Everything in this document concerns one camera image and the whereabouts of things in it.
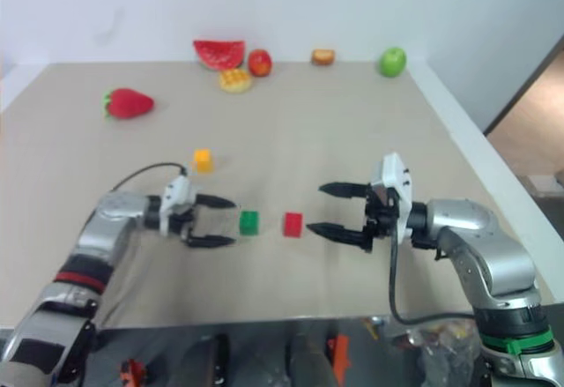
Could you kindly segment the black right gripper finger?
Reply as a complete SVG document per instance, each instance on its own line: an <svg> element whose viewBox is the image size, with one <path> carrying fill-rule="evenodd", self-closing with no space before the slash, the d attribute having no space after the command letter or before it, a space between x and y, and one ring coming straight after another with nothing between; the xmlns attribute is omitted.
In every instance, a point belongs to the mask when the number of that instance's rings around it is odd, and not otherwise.
<svg viewBox="0 0 564 387"><path fill-rule="evenodd" d="M351 230L329 222L307 224L307 228L331 242L354 246L365 252L371 252L373 249L373 236L365 228L360 231Z"/></svg>
<svg viewBox="0 0 564 387"><path fill-rule="evenodd" d="M341 198L365 197L367 189L366 184L352 182L328 182L318 188L323 193Z"/></svg>

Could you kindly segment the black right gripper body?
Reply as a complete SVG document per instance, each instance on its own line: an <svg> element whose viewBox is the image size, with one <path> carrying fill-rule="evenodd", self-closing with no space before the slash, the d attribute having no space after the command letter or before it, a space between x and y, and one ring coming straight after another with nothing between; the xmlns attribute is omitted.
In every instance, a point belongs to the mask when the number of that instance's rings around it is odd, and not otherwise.
<svg viewBox="0 0 564 387"><path fill-rule="evenodd" d="M393 188L368 186L362 246L372 246L374 238L393 237L397 228L397 193Z"/></svg>

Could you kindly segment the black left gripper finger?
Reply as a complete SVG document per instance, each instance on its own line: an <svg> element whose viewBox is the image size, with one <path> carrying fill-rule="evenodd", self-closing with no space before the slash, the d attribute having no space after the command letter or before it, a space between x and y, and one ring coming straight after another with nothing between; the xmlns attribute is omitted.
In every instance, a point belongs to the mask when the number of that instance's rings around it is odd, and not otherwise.
<svg viewBox="0 0 564 387"><path fill-rule="evenodd" d="M193 235L191 230L183 234L183 240L190 248L223 248L235 244L235 239L220 234Z"/></svg>
<svg viewBox="0 0 564 387"><path fill-rule="evenodd" d="M201 209L208 209L212 211L225 211L225 210L234 209L236 207L237 204L227 198L217 197L203 193L198 193L196 195L195 213L200 213Z"/></svg>

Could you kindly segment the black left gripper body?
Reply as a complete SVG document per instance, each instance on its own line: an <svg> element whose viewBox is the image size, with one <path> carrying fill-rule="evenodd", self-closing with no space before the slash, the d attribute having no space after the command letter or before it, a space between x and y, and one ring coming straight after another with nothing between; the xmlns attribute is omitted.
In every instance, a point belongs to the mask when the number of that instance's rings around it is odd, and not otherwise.
<svg viewBox="0 0 564 387"><path fill-rule="evenodd" d="M168 232L179 236L183 241L192 241L197 220L197 206L186 207L182 212L168 216Z"/></svg>

